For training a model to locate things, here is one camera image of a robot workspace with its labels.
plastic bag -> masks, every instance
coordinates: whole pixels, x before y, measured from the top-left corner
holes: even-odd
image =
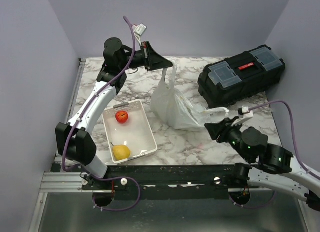
[[[168,69],[162,71],[158,87],[151,97],[151,111],[166,125],[176,130],[196,131],[204,128],[205,123],[219,123],[229,115],[224,107],[205,109],[190,101],[175,88],[178,66],[173,63],[173,71],[167,85],[166,74]]]

yellow fruit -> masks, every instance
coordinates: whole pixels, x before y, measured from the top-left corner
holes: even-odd
[[[130,157],[131,151],[125,145],[115,145],[112,148],[113,155],[117,161],[121,161]]]

toolbox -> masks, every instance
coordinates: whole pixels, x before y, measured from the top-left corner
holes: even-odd
[[[198,79],[209,108],[226,107],[279,83],[286,64],[266,45],[208,64]]]

tray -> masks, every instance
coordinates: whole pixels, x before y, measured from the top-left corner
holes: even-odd
[[[118,111],[128,113],[127,122],[123,124],[117,122],[116,113]],[[134,160],[157,151],[158,146],[141,100],[136,99],[107,108],[102,113],[102,118],[111,158],[115,164]],[[130,157],[116,160],[112,152],[112,144],[127,146],[131,151]]]

marble tabletop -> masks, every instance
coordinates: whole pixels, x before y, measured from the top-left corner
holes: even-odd
[[[178,64],[175,87],[194,105],[208,107],[207,102],[198,92],[197,80],[199,74],[207,64],[222,60],[222,58],[192,58],[192,57],[167,57]],[[78,91],[74,114],[81,108],[91,94],[97,75],[104,62],[103,58],[88,58],[85,63],[80,88]],[[162,123],[150,108],[151,95],[161,79],[161,71],[147,72],[140,68],[134,74],[127,71],[127,80],[118,96],[108,105],[109,107],[132,100],[141,100],[154,134],[158,150],[149,155],[128,161],[126,165],[228,165],[244,163],[244,160],[226,143],[219,144],[212,141],[209,133],[204,128],[199,132],[175,130]],[[267,101],[265,93],[259,93],[251,98],[229,106],[229,117],[236,116],[238,108],[242,106],[253,107]],[[269,106],[254,112],[254,118],[243,126],[242,130],[253,126],[263,134],[269,136],[269,143],[281,145],[277,128]],[[112,165],[111,154],[107,141],[102,117],[94,127],[92,138],[97,146],[97,155],[107,165]]]

